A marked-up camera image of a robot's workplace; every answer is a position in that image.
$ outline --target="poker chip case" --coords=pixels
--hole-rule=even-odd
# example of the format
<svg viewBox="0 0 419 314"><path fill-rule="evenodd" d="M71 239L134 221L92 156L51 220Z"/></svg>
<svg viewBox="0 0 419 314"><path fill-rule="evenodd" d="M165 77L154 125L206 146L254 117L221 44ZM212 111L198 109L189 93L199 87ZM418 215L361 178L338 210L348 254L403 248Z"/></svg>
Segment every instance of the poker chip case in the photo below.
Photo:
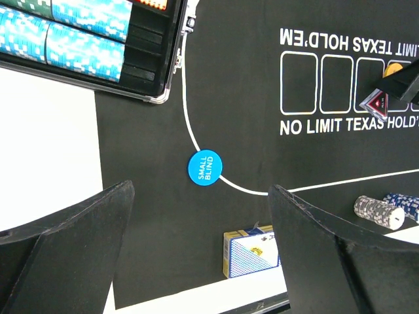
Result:
<svg viewBox="0 0 419 314"><path fill-rule="evenodd" d="M127 0L20 1L0 0L1 67L151 103L167 100L187 0L168 1L165 10ZM21 32L25 38L13 33L20 26L30 30Z"/></svg>

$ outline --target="black case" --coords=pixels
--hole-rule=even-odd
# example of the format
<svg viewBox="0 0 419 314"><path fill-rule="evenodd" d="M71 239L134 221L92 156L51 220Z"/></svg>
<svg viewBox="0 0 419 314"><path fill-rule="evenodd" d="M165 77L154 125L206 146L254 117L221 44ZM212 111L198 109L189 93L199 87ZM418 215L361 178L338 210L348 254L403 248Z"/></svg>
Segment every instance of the black case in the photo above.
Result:
<svg viewBox="0 0 419 314"><path fill-rule="evenodd" d="M187 0L168 0L166 10L135 0L131 2L133 7L119 82L3 53L0 53L0 66L93 90L163 103L170 93Z"/></svg>

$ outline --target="poker table mat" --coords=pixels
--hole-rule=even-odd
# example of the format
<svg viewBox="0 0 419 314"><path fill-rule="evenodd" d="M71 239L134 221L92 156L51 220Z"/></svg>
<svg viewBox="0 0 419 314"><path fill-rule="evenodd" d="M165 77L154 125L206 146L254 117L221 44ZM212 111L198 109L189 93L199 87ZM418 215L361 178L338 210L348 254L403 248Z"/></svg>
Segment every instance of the poker table mat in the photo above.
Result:
<svg viewBox="0 0 419 314"><path fill-rule="evenodd" d="M97 93L103 185L131 179L136 188L117 308L225 279L223 232L270 224L257 193L272 184L388 233L357 218L353 204L419 195L419 107L392 99L381 124L359 103L387 64L419 58L418 13L410 0L201 0L186 50L186 109L196 142L220 155L236 188L188 177L196 150L180 71L163 105ZM382 176L392 173L400 174Z"/></svg>

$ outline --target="green poker chip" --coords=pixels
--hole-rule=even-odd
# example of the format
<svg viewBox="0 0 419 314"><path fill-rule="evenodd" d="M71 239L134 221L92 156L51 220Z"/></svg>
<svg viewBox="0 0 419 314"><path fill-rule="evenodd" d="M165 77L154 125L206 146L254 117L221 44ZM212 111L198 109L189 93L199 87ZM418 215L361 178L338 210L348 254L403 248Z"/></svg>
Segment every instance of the green poker chip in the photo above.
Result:
<svg viewBox="0 0 419 314"><path fill-rule="evenodd" d="M30 14L53 19L51 0L0 0L0 3L20 9Z"/></svg>

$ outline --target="poker chip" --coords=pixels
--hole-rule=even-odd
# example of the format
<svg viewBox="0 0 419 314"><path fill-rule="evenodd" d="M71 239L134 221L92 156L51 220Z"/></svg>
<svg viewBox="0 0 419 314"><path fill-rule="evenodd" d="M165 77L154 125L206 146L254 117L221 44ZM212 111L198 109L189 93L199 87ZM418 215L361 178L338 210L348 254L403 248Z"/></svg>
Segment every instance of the poker chip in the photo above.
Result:
<svg viewBox="0 0 419 314"><path fill-rule="evenodd" d="M125 46L52 22L46 36L49 65L118 82Z"/></svg>
<svg viewBox="0 0 419 314"><path fill-rule="evenodd" d="M419 198L389 193L384 197L384 201L388 204L403 208L406 217L413 219L419 224Z"/></svg>
<svg viewBox="0 0 419 314"><path fill-rule="evenodd" d="M46 63L49 21L0 5L0 52Z"/></svg>
<svg viewBox="0 0 419 314"><path fill-rule="evenodd" d="M403 68L403 66L400 63L392 63L385 70L383 77L388 77L389 75L392 75L392 74L402 70L402 68Z"/></svg>
<svg viewBox="0 0 419 314"><path fill-rule="evenodd" d="M0 3L52 19L51 0L0 0Z"/></svg>
<svg viewBox="0 0 419 314"><path fill-rule="evenodd" d="M355 214L391 230L399 229L405 221L405 211L396 205L360 196L354 204Z"/></svg>
<svg viewBox="0 0 419 314"><path fill-rule="evenodd" d="M53 0L57 22L125 43L132 3L127 0Z"/></svg>

